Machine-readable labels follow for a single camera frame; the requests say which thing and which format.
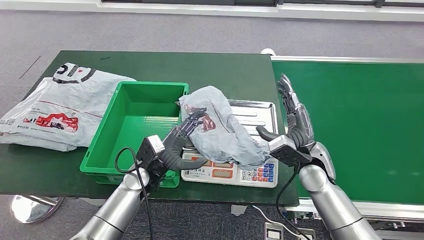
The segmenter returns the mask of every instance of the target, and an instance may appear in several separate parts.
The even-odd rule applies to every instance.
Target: robotic hand
[[[336,171],[326,147],[315,141],[311,120],[300,103],[290,80],[284,74],[278,92],[286,112],[286,135],[257,127],[259,135],[269,141],[271,156],[295,167],[300,183],[308,191],[318,213],[334,240],[381,240],[358,209],[336,185]]]
[[[122,183],[71,240],[121,239],[140,208],[142,196],[156,191],[168,170],[203,166],[205,158],[183,160],[180,154],[190,134],[202,123],[200,118],[205,112],[206,108],[194,112],[181,125],[172,128],[163,142],[157,135],[148,136],[143,139],[137,154],[131,149],[137,164],[130,167]]]

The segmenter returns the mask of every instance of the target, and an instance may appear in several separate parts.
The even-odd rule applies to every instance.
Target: white cable
[[[257,207],[257,206],[252,206],[252,207],[254,207],[255,209],[257,209],[257,210],[259,210],[259,212],[262,214],[262,216],[268,221],[268,222],[270,222],[270,223],[273,223],[273,224],[277,224],[277,225],[281,225],[283,228],[285,228],[289,233],[291,233],[292,235],[294,235],[294,236],[296,236],[296,237],[298,237],[298,238],[303,238],[303,236],[302,235],[298,235],[298,234],[296,234],[296,233],[294,233],[294,232],[292,232],[292,231],[290,231],[290,229],[288,229],[284,224],[282,224],[281,222],[277,222],[277,221],[272,221],[272,220],[270,220],[267,216],[265,216],[265,214],[264,214],[264,212],[259,208],[259,207]]]

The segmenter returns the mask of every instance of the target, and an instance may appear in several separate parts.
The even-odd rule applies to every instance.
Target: plastic bag
[[[203,87],[179,98],[181,117],[206,107],[202,124],[190,135],[196,149],[216,163],[236,163],[249,170],[261,166],[270,157],[269,148],[260,145],[233,115],[224,94],[213,86]]]
[[[88,147],[121,81],[135,81],[76,64],[62,65],[0,119],[0,143],[70,151]]]

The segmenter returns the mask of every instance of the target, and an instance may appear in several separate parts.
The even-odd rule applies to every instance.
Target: green plastic crate
[[[181,122],[176,101],[188,92],[187,83],[120,82],[82,160],[80,171],[93,176],[99,184],[120,184],[124,174],[115,169],[117,153],[128,146],[137,153],[143,138],[151,135],[158,135],[163,140]],[[121,169],[129,169],[133,163],[129,151],[119,157]],[[169,170],[160,186],[175,188],[179,183],[180,173]]]

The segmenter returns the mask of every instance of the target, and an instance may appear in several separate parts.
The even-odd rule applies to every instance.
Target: green table top
[[[424,64],[284,60],[272,67],[276,80],[290,78],[352,200],[424,204]],[[297,190],[309,196],[299,183]]]
[[[42,78],[53,76],[57,68],[66,62],[128,76],[137,81],[188,83],[191,92],[212,85],[228,99],[279,103],[270,57],[261,54],[61,51],[30,92]],[[283,132],[278,108],[277,119],[279,131]],[[59,152],[0,144],[0,193],[107,198],[116,185],[97,184],[79,170],[86,150],[79,147],[70,152]],[[280,164],[278,171],[276,188],[182,180],[177,188],[161,188],[150,198],[162,201],[273,204],[293,170]],[[294,184],[284,192],[281,203],[287,206],[299,204]]]

